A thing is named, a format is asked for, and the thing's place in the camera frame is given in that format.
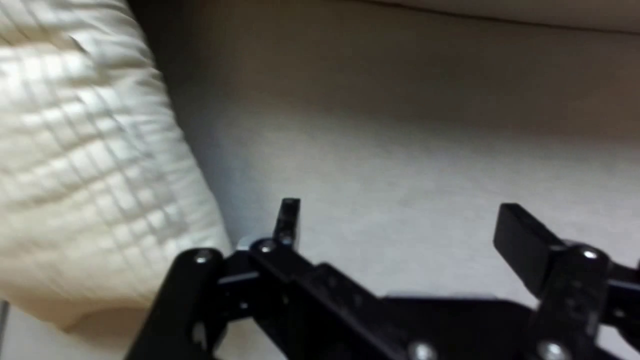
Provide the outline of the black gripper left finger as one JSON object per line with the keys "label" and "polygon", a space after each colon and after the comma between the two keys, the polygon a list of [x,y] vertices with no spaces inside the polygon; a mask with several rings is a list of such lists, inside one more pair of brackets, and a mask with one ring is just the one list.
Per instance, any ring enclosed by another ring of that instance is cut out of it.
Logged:
{"label": "black gripper left finger", "polygon": [[275,241],[294,248],[299,242],[299,228],[300,228],[300,198],[285,198],[279,208],[276,227],[275,227]]}

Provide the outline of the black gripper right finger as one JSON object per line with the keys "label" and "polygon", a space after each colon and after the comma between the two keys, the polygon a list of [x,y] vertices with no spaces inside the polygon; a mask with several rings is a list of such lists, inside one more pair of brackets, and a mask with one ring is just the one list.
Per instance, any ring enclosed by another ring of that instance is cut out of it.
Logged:
{"label": "black gripper right finger", "polygon": [[524,289],[540,298],[554,258],[567,251],[567,242],[548,231],[521,204],[502,204],[499,210],[495,248]]}

